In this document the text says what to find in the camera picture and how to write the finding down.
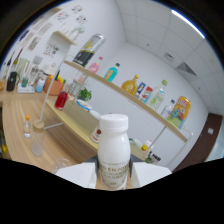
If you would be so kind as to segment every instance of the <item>green plant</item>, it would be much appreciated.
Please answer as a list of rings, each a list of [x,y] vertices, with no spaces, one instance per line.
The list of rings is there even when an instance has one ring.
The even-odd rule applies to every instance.
[[[83,101],[88,101],[92,98],[92,91],[88,91],[86,87],[79,91],[78,98]]]

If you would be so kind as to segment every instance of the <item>bottle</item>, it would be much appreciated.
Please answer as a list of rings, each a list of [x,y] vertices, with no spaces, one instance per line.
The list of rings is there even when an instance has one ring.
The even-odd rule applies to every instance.
[[[159,108],[159,106],[161,105],[161,103],[163,102],[165,98],[164,89],[166,86],[167,86],[167,81],[163,80],[162,85],[160,87],[154,88],[154,90],[150,94],[145,104],[151,107],[153,110],[157,111],[157,109]]]
[[[123,114],[102,115],[99,127],[102,131],[98,146],[102,185],[109,191],[124,190],[131,155],[127,135],[128,117]]]
[[[23,124],[23,133],[24,133],[24,137],[25,138],[30,138],[30,127],[31,127],[31,125],[30,125],[30,117],[29,117],[29,115],[26,115],[26,117],[25,117],[25,122],[24,122],[24,124]]]
[[[100,68],[99,61],[101,61],[101,60],[103,60],[103,58],[99,57],[98,62],[95,62],[95,63],[91,64],[89,66],[88,70],[96,74],[98,72],[99,68]]]
[[[18,75],[17,72],[11,72],[10,73],[10,76],[8,78],[8,81],[7,81],[7,87],[6,87],[7,91],[11,92],[11,91],[14,90],[17,75]]]
[[[131,95],[135,95],[138,90],[138,86],[136,83],[138,78],[139,78],[139,76],[136,74],[132,80],[125,81],[122,84],[121,88],[124,89],[125,91],[129,92]]]
[[[13,57],[14,53],[15,53],[15,51],[12,53],[11,58],[10,58],[9,61],[7,62],[7,65],[6,65],[6,67],[5,67],[5,71],[4,71],[4,73],[3,73],[3,79],[5,79],[5,78],[7,77],[8,70],[9,70],[9,67],[10,67],[10,65],[11,65],[12,57]]]
[[[115,78],[115,76],[117,75],[117,72],[118,72],[118,68],[119,68],[119,67],[120,67],[120,64],[117,63],[117,64],[115,65],[115,67],[110,68],[110,69],[107,71],[107,73],[106,73],[106,75],[104,76],[104,78],[105,78],[106,80],[108,80],[109,82],[112,82],[113,79]]]
[[[12,67],[11,67],[11,72],[14,72],[16,70],[16,65],[18,63],[18,60],[19,60],[19,56],[22,52],[23,48],[20,50],[19,54],[17,55],[17,57],[15,58],[15,60],[13,61],[13,64],[12,64]]]
[[[45,80],[44,79],[39,79],[35,88],[35,91],[38,93],[41,93],[43,90],[45,84]]]
[[[73,62],[85,67],[105,40],[105,37],[100,34],[93,35],[75,56]]]
[[[31,151],[36,157],[43,154],[44,149],[44,123],[35,120],[31,133]]]
[[[175,101],[171,100],[171,103],[167,106],[164,107],[161,116],[165,119],[167,119],[171,113],[171,111],[173,110],[173,106],[174,106]]]
[[[59,94],[58,98],[55,101],[54,107],[58,110],[63,110],[66,101],[68,100],[68,90],[69,87],[67,86],[65,89],[63,89]]]

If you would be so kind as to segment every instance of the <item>wooden table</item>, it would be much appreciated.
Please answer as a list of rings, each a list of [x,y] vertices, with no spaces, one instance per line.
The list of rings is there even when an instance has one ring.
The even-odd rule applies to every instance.
[[[31,124],[34,120],[39,119],[44,98],[45,92],[24,94],[17,93],[16,89],[13,92],[6,90],[0,92],[3,128],[11,159],[51,172],[54,161],[58,158],[66,158],[71,161],[72,165],[76,165],[97,155],[97,144],[91,142],[89,138],[80,138],[80,135],[74,134],[74,131],[67,125],[60,125],[45,130],[43,155],[39,158],[34,156],[30,147],[30,139],[26,139],[23,135],[23,123],[25,115],[30,116]],[[55,100],[56,97],[48,96],[48,99]],[[45,126],[61,123],[61,119],[47,104],[43,121]],[[103,189],[99,178],[96,189]],[[131,189],[130,176],[128,177],[127,189]]]

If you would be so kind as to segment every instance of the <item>bottle label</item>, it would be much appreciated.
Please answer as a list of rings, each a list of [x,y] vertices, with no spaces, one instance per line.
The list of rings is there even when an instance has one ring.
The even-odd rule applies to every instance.
[[[108,80],[112,74],[113,74],[113,70],[109,70],[104,78]]]
[[[108,190],[121,190],[126,188],[129,162],[125,163],[99,163],[102,184]]]

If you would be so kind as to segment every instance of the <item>cup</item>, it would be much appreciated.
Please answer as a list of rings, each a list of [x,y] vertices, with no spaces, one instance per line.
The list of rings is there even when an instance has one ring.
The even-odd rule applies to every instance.
[[[71,162],[68,159],[60,158],[54,162],[54,165],[51,169],[51,173],[56,174],[59,169],[71,166]]]
[[[27,77],[24,77],[23,78],[23,81],[22,81],[22,87],[26,87],[27,86],[27,83],[28,83],[28,78]]]

